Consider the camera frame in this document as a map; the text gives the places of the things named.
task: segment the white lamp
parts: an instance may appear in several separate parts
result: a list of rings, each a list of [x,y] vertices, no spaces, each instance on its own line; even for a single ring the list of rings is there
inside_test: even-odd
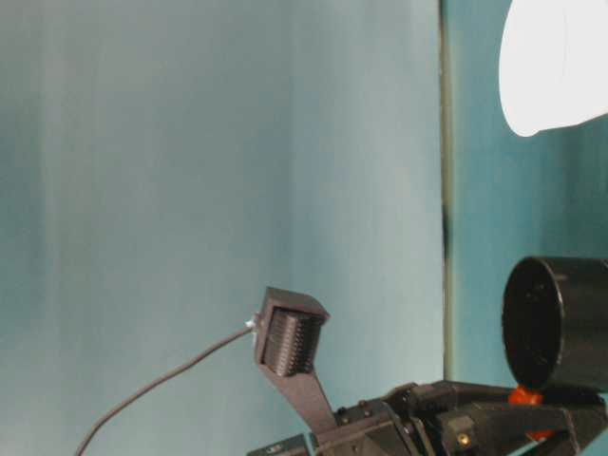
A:
[[[608,113],[608,0],[513,0],[499,72],[520,136]]]

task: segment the black cylindrical cap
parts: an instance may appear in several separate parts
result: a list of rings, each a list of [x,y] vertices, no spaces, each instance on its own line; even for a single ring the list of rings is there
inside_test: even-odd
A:
[[[503,341],[531,390],[608,391],[608,262],[521,261],[504,291]]]

